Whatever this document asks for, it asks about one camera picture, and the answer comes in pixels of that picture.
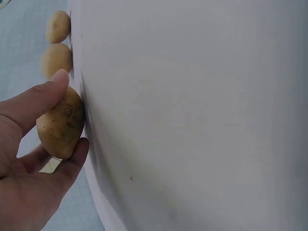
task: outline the blue grid surface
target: blue grid surface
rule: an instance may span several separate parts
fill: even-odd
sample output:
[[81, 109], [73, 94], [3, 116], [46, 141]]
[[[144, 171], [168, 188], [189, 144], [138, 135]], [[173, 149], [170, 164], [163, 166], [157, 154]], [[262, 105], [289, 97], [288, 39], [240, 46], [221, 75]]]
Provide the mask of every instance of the blue grid surface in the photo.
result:
[[[49, 45], [45, 40], [46, 22], [56, 10], [67, 10], [67, 1], [12, 0], [0, 10], [0, 101], [45, 81], [39, 60]], [[22, 140], [17, 156], [38, 144], [36, 129], [32, 129]], [[104, 230], [84, 170], [43, 230]]]

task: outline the fingernail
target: fingernail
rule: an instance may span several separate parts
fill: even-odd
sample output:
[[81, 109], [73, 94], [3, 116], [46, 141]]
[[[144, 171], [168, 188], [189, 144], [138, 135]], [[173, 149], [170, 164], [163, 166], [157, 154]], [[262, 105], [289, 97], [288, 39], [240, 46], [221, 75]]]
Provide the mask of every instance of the fingernail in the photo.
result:
[[50, 78], [50, 80], [54, 83], [60, 83], [64, 78], [68, 78], [68, 73], [63, 69], [60, 69]]

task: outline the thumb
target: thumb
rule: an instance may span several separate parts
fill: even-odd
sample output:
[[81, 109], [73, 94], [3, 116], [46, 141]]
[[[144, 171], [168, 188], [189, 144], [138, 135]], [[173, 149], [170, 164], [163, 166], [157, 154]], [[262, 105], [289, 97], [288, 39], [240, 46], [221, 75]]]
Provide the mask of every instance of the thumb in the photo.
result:
[[68, 86], [68, 73], [57, 71], [50, 81], [0, 102], [0, 116], [14, 121], [25, 136], [42, 114], [53, 108], [63, 97]]

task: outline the potato skin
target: potato skin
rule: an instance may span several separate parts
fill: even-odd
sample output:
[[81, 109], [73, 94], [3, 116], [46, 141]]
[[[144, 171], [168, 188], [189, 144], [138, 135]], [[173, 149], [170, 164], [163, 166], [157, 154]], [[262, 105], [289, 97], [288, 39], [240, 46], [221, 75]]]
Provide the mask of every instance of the potato skin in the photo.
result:
[[40, 58], [40, 69], [47, 79], [50, 79], [60, 69], [69, 73], [72, 67], [72, 51], [62, 43], [50, 45]]
[[67, 159], [79, 141], [85, 123], [84, 105], [71, 87], [51, 110], [37, 119], [42, 145], [52, 156]]
[[46, 24], [46, 40], [51, 43], [63, 42], [71, 30], [71, 20], [65, 11], [56, 11]]

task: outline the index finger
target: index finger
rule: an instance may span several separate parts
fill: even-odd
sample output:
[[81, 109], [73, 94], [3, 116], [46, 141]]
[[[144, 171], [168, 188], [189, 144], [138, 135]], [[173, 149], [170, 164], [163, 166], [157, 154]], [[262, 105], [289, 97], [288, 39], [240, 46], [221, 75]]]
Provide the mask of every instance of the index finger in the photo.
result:
[[59, 70], [50, 81], [0, 102], [0, 115], [14, 121], [25, 136], [42, 114], [53, 108], [63, 97], [68, 86], [68, 73]]
[[55, 190], [56, 195], [63, 197], [75, 182], [84, 165], [89, 151], [89, 141], [81, 138], [77, 143], [73, 155], [62, 160], [55, 171], [46, 181]]

